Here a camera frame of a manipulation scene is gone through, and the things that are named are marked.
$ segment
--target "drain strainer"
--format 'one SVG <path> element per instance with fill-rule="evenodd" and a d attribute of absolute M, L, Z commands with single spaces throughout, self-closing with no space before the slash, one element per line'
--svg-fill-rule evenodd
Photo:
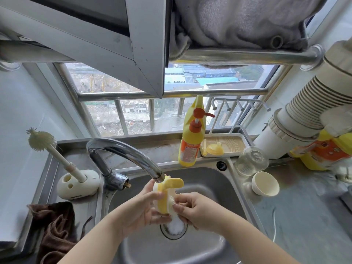
<path fill-rule="evenodd" d="M 167 224 L 161 224 L 160 225 L 160 230 L 163 233 L 163 235 L 170 240 L 177 240 L 180 239 L 187 231 L 188 228 L 188 224 L 183 224 L 183 230 L 182 232 L 178 233 L 178 234 L 172 234 L 169 231 L 169 227 Z"/>

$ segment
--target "stainless steel sink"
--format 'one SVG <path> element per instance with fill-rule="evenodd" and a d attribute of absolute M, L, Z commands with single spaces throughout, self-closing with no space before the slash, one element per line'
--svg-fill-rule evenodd
<path fill-rule="evenodd" d="M 227 169 L 220 171 L 218 161 Z M 192 168 L 182 168 L 177 162 L 159 164 L 171 177 L 182 178 L 184 187 L 178 193 L 199 192 L 230 211 L 252 222 L 253 217 L 247 209 L 244 198 L 236 184 L 233 165 L 229 158 L 220 160 L 198 160 Z M 115 193 L 105 190 L 101 201 L 101 217 L 123 202 L 138 194 L 150 176 L 140 168 L 118 170 L 130 178 L 132 188 Z M 184 235 L 164 235 L 165 226 L 147 226 L 133 233 L 120 245 L 113 263 L 124 264 L 162 264 L 162 263 L 237 263 L 236 252 L 224 237 L 211 232 L 196 231 L 193 226 L 185 226 Z"/>

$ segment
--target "faucet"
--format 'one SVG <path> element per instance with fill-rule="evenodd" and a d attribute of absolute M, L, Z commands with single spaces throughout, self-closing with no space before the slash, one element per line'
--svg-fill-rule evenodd
<path fill-rule="evenodd" d="M 165 174 L 149 157 L 136 148 L 109 138 L 93 138 L 87 143 L 87 152 L 90 159 L 101 171 L 105 184 L 110 190 L 124 190 L 131 185 L 129 178 L 117 173 L 108 167 L 106 162 L 98 154 L 97 150 L 105 150 L 119 155 L 144 169 L 156 182 L 163 182 Z"/>

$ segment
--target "dish soap bottle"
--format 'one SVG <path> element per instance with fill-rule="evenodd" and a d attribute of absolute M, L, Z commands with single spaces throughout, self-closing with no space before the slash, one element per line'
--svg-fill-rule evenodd
<path fill-rule="evenodd" d="M 203 96 L 197 95 L 184 118 L 182 140 L 178 152 L 178 161 L 182 166 L 190 167 L 196 162 L 199 147 L 205 134 L 206 121 L 204 116 L 215 117 L 213 114 L 205 113 Z"/>

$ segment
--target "glass jar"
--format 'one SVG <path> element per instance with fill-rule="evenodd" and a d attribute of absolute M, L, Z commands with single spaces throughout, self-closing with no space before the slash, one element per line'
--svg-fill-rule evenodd
<path fill-rule="evenodd" d="M 249 177 L 269 166 L 269 158 L 256 146 L 246 147 L 235 162 L 238 174 Z"/>

